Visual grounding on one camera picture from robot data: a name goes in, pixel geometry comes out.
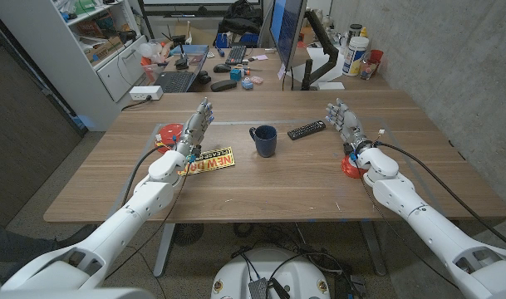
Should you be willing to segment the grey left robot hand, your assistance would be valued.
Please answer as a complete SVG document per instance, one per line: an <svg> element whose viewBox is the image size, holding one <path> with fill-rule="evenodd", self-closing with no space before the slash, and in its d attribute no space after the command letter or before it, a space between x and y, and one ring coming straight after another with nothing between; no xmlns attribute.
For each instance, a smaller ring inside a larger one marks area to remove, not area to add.
<svg viewBox="0 0 506 299"><path fill-rule="evenodd" d="M214 120L212 107L212 103L205 97L196 111L184 123L175 147L176 151L187 156L194 147L201 144L206 130Z"/></svg>

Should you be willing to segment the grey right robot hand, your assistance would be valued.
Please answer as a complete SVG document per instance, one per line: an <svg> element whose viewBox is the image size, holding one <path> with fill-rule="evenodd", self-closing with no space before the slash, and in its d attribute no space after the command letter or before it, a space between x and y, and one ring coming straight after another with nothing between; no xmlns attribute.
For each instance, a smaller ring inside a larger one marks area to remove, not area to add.
<svg viewBox="0 0 506 299"><path fill-rule="evenodd" d="M351 150L355 156L358 156L372 147L372 142L367 138L362 123L341 99L337 98L335 104L328 103L326 111L326 120L340 133L345 144L345 151Z"/></svg>

